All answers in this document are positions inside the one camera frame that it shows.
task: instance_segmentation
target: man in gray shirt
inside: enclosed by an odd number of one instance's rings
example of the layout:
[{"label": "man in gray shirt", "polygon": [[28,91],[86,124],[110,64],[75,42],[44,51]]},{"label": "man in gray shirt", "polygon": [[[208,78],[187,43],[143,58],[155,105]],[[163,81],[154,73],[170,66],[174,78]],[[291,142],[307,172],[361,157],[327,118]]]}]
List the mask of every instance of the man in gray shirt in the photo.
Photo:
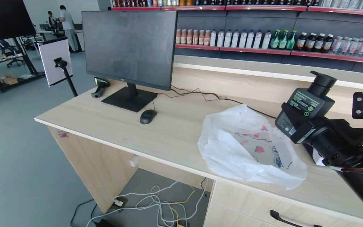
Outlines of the man in gray shirt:
[{"label": "man in gray shirt", "polygon": [[68,43],[75,53],[78,53],[78,43],[75,37],[74,21],[71,14],[66,11],[65,6],[60,6],[61,15],[60,21],[62,22],[62,28],[65,31],[65,36],[68,38]]}]

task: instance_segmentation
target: drawer handle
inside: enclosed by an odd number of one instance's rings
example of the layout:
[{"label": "drawer handle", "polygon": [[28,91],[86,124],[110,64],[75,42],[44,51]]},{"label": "drawer handle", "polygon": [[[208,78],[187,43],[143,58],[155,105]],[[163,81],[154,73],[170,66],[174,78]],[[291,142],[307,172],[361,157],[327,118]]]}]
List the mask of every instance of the drawer handle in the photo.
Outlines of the drawer handle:
[{"label": "drawer handle", "polygon": [[[294,223],[291,223],[289,221],[285,221],[284,219],[282,219],[280,216],[279,216],[279,213],[275,210],[270,210],[270,215],[271,217],[273,217],[274,219],[278,220],[278,221],[281,221],[283,223],[286,223],[286,224],[290,224],[292,226],[295,226],[295,227],[302,227],[300,225],[297,225],[297,224],[294,224]],[[314,224],[313,227],[322,227],[321,225],[317,225],[317,224]]]}]

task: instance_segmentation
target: office chair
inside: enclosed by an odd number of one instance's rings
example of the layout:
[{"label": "office chair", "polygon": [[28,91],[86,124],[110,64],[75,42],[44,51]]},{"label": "office chair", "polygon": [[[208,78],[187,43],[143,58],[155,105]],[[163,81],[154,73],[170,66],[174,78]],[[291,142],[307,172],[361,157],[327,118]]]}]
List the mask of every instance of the office chair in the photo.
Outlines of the office chair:
[{"label": "office chair", "polygon": [[[13,56],[13,55],[15,55],[15,53],[18,53],[19,52],[18,50],[16,50],[16,47],[15,46],[11,46],[5,40],[0,40],[0,48],[2,50],[2,54],[5,55],[5,56]],[[18,66],[20,66],[19,62],[25,63],[24,60],[21,60],[21,59],[13,59],[6,66],[8,68],[10,68],[10,66],[13,63],[16,63]]]}]

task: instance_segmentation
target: gray floor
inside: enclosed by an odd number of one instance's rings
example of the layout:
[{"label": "gray floor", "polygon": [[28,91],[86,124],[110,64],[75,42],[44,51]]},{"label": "gray floor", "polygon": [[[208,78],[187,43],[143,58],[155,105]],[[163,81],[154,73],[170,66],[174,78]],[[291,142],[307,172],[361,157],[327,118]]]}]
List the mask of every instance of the gray floor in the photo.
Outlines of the gray floor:
[{"label": "gray floor", "polygon": [[[29,53],[30,57],[36,55],[35,51]],[[38,71],[43,71],[41,61],[32,62]],[[72,64],[72,80],[77,92],[80,94],[93,88],[93,78],[85,72],[84,53],[73,54]],[[25,71],[24,66],[7,68],[5,63],[0,63],[0,76],[5,73],[20,76]],[[0,227],[66,227],[75,207],[91,198],[49,131],[33,120],[35,116],[71,98],[73,96],[66,82],[48,87],[45,79],[0,94]],[[167,187],[172,182],[139,170],[124,192],[147,193],[155,184]],[[188,197],[190,187],[176,185],[176,188],[161,194],[163,200],[184,201]],[[200,192],[202,190],[196,190],[187,203],[187,215],[194,212]],[[127,207],[135,205],[137,198],[128,198],[130,202]],[[199,213],[190,221],[192,227],[203,225],[207,203],[208,197],[204,197]],[[94,205],[91,202],[79,209],[75,226],[86,225]],[[166,212],[170,219],[170,213],[168,210]],[[156,215],[157,208],[151,208],[123,211],[108,219],[118,223],[117,226],[154,227]]]}]

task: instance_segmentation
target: monitor stand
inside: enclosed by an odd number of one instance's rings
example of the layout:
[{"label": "monitor stand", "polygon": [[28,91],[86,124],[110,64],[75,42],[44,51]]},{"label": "monitor stand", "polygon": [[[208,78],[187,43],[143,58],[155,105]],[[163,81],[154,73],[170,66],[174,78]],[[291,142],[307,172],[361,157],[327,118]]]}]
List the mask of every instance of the monitor stand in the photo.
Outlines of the monitor stand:
[{"label": "monitor stand", "polygon": [[138,112],[156,97],[157,93],[140,90],[137,89],[135,84],[127,83],[127,87],[123,87],[114,94],[103,99],[102,102]]}]

